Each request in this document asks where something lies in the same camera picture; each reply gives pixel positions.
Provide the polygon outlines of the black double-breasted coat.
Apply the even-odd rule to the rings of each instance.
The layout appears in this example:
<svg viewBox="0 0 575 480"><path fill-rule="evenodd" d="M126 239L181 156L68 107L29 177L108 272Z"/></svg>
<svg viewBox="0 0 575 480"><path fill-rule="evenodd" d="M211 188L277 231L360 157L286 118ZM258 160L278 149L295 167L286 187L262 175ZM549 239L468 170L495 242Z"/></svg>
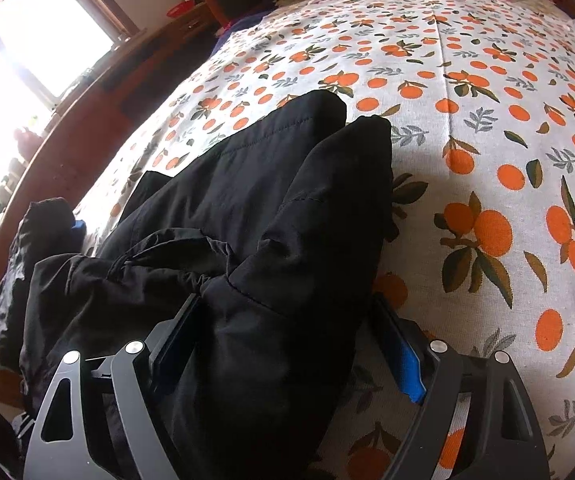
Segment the black double-breasted coat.
<svg viewBox="0 0 575 480"><path fill-rule="evenodd" d="M311 479L353 367L391 218L391 125L324 90L289 101L151 194L97 255L39 261L20 367L37 413L63 354L107 356L204 313L158 405L191 479Z"/></svg>

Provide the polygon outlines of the folded black garment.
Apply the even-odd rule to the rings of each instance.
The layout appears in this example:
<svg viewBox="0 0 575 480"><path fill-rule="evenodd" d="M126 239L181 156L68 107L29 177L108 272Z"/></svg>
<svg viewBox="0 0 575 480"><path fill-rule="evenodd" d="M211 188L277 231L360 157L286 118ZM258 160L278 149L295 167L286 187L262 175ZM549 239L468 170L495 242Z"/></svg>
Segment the folded black garment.
<svg viewBox="0 0 575 480"><path fill-rule="evenodd" d="M75 218L62 197L30 203L13 237L0 280L0 367L17 373L25 312L36 263L80 252L85 235L72 231Z"/></svg>

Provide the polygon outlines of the wooden desk cabinet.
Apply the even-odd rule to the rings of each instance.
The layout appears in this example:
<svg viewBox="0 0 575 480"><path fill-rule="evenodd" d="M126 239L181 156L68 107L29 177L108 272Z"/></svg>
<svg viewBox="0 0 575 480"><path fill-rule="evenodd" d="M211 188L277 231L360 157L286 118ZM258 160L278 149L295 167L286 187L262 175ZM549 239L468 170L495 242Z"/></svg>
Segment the wooden desk cabinet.
<svg viewBox="0 0 575 480"><path fill-rule="evenodd" d="M133 133L205 61L218 27L200 3L115 61L56 122L16 187L0 226L0 280L30 203L62 197L77 205ZM22 404L21 378L0 367L0 402Z"/></svg>

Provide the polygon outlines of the red bowl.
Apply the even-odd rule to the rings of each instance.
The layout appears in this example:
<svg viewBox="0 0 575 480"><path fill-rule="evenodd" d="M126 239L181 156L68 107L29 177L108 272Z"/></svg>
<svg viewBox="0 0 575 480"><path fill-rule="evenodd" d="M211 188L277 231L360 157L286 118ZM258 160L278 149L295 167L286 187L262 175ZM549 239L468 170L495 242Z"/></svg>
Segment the red bowl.
<svg viewBox="0 0 575 480"><path fill-rule="evenodd" d="M167 18L179 18L196 6L196 0L182 0L166 12Z"/></svg>

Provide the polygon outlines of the window with wooden frame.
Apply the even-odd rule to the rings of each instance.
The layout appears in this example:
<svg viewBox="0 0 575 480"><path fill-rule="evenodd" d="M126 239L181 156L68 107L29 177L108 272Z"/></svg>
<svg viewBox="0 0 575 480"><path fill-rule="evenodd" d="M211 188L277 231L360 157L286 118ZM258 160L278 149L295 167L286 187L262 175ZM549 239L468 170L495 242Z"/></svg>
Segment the window with wooden frame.
<svg viewBox="0 0 575 480"><path fill-rule="evenodd" d="M102 0L0 0L0 136L45 125L134 35Z"/></svg>

